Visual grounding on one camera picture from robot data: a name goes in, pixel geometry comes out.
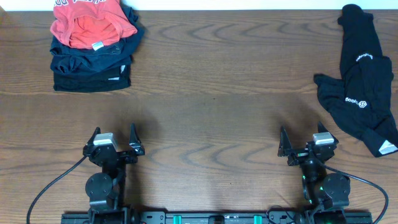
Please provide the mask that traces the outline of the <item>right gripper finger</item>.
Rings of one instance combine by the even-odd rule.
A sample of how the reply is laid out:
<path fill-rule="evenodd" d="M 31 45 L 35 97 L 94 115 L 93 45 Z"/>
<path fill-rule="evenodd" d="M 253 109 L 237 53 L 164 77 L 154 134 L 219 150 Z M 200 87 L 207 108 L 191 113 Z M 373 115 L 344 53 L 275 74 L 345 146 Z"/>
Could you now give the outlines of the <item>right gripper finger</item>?
<path fill-rule="evenodd" d="M 292 145 L 283 126 L 280 127 L 280 143 L 277 152 L 278 156 L 288 156 L 292 151 Z"/>
<path fill-rule="evenodd" d="M 323 125 L 323 123 L 321 121 L 318 122 L 317 128 L 318 128 L 318 133 L 329 132 L 329 130 L 327 130 L 327 128 Z M 334 139 L 335 139 L 334 144 L 338 144 L 337 138 L 334 137 Z"/>

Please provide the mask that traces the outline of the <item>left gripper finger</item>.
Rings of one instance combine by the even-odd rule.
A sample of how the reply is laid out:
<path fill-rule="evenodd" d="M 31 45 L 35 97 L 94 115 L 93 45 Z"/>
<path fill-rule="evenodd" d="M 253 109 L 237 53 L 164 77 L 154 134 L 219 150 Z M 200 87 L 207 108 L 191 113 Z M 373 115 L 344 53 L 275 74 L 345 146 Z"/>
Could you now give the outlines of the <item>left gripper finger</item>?
<path fill-rule="evenodd" d="M 142 151 L 142 143 L 137 135 L 136 126 L 134 123 L 131 124 L 129 145 L 134 151 Z"/>
<path fill-rule="evenodd" d="M 98 134 L 100 134 L 100 133 L 101 133 L 100 127 L 96 127 L 96 129 L 94 130 L 92 136 L 90 137 L 90 139 L 88 140 L 88 142 L 87 142 L 86 145 L 87 145 L 87 146 L 93 146 L 93 145 L 94 145 L 95 137 L 96 137 Z"/>

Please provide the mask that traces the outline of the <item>black t-shirt white logo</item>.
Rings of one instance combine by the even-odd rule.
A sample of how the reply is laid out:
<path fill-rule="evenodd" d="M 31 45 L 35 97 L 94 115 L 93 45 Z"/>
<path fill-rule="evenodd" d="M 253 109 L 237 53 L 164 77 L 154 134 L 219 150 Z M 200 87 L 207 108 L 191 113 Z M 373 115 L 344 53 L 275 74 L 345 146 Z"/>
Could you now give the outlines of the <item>black t-shirt white logo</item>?
<path fill-rule="evenodd" d="M 391 112 L 392 62 L 377 36 L 373 15 L 355 4 L 342 8 L 341 78 L 318 73 L 313 81 L 322 107 L 346 134 L 359 139 L 374 157 L 397 152 Z"/>

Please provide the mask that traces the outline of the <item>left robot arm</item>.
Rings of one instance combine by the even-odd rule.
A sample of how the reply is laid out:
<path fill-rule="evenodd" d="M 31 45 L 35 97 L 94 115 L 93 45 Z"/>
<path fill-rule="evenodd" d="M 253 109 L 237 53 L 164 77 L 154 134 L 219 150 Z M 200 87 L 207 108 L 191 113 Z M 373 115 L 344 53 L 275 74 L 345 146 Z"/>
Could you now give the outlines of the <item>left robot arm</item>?
<path fill-rule="evenodd" d="M 85 191 L 90 198 L 89 223 L 140 223 L 139 212 L 124 204 L 126 166 L 137 163 L 145 154 L 144 146 L 131 124 L 128 151 L 117 151 L 113 133 L 101 133 L 96 128 L 83 148 L 83 155 L 102 168 L 86 182 Z"/>

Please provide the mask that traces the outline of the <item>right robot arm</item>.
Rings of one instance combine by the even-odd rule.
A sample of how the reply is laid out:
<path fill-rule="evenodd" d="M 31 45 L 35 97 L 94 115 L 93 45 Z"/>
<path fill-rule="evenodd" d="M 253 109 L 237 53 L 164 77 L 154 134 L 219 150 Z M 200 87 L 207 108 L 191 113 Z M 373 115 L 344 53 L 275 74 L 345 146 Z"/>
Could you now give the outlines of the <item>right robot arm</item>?
<path fill-rule="evenodd" d="M 318 123 L 318 132 L 303 148 L 293 148 L 287 131 L 280 128 L 277 155 L 287 158 L 288 166 L 302 171 L 303 196 L 312 205 L 297 213 L 294 223 L 346 223 L 343 209 L 349 205 L 350 179 L 337 172 L 328 173 L 325 162 L 335 153 L 339 141 Z"/>

